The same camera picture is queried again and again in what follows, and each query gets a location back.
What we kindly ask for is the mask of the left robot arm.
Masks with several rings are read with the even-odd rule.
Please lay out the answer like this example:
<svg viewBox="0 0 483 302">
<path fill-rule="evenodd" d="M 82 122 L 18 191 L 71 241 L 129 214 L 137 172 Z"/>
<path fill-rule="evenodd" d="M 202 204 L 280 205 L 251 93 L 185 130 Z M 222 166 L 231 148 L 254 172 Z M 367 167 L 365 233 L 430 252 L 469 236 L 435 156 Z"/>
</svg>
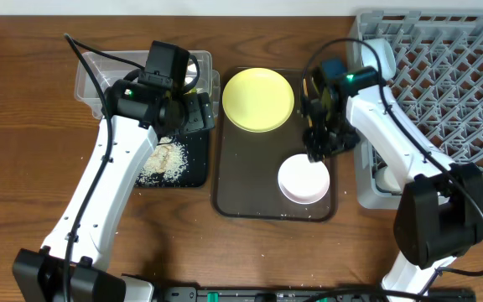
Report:
<svg viewBox="0 0 483 302">
<path fill-rule="evenodd" d="M 154 41 L 145 64 L 101 88 L 84 44 L 66 40 L 99 96 L 99 132 L 64 214 L 37 252 L 18 252 L 13 276 L 27 301 L 151 301 L 151 282 L 107 269 L 132 188 L 159 140 L 215 126 L 209 95 L 186 80 L 189 65 L 199 63 L 186 49 Z"/>
</svg>

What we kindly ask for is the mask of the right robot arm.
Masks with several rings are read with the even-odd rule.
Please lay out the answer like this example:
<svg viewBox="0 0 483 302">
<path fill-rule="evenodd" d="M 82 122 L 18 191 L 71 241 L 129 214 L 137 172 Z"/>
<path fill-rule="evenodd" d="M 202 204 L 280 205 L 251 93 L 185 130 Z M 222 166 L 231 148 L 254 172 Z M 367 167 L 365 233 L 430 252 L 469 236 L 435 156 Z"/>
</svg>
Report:
<svg viewBox="0 0 483 302">
<path fill-rule="evenodd" d="M 302 75 L 303 142 L 309 159 L 353 149 L 365 137 L 386 162 L 401 198 L 393 225 L 399 254 L 382 288 L 392 300 L 425 298 L 452 262 L 483 240 L 483 180 L 475 164 L 457 164 L 412 124 L 375 65 L 353 72 L 319 66 Z"/>
</svg>

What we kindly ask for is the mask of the white pink bowl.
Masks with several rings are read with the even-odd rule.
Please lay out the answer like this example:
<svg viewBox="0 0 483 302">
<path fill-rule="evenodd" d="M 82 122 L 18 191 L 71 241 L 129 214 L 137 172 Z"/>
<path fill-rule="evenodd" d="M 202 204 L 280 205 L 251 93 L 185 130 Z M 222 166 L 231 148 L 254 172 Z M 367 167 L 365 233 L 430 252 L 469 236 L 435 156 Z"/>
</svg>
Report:
<svg viewBox="0 0 483 302">
<path fill-rule="evenodd" d="M 310 162 L 306 154 L 295 154 L 279 167 L 278 187 L 292 202 L 310 205 L 327 194 L 330 174 L 323 162 Z"/>
</svg>

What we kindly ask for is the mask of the white cup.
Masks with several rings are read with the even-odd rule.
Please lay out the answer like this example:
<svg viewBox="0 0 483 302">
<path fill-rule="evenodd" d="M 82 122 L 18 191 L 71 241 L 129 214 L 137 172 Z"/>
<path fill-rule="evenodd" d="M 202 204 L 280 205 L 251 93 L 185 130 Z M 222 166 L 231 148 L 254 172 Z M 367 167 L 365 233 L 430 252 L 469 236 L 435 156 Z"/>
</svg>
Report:
<svg viewBox="0 0 483 302">
<path fill-rule="evenodd" d="M 397 182 L 396 178 L 394 177 L 392 171 L 389 169 L 388 166 L 379 169 L 375 173 L 374 179 L 376 186 L 380 191 L 386 191 L 396 194 L 402 192 L 399 183 Z"/>
</svg>

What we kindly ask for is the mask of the light blue bowl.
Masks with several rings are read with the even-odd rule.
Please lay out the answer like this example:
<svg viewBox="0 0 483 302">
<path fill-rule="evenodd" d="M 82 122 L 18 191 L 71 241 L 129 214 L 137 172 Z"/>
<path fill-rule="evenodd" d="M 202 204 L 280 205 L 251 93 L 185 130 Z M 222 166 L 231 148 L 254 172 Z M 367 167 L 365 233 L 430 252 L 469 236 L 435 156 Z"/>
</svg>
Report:
<svg viewBox="0 0 483 302">
<path fill-rule="evenodd" d="M 396 60 L 391 45 L 385 39 L 368 39 L 365 43 L 375 50 L 381 63 L 383 79 L 391 80 L 396 75 Z M 361 46 L 361 62 L 363 67 L 378 68 L 376 56 L 364 44 Z"/>
</svg>

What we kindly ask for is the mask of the rice food waste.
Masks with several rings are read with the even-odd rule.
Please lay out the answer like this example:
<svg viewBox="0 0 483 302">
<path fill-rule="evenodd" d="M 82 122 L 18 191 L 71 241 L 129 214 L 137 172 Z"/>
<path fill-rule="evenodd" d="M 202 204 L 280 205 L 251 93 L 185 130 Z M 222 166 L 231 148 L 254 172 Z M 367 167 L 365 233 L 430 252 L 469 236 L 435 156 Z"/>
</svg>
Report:
<svg viewBox="0 0 483 302">
<path fill-rule="evenodd" d="M 159 140 L 136 180 L 137 186 L 156 187 L 176 185 L 187 170 L 187 150 L 177 138 Z"/>
</svg>

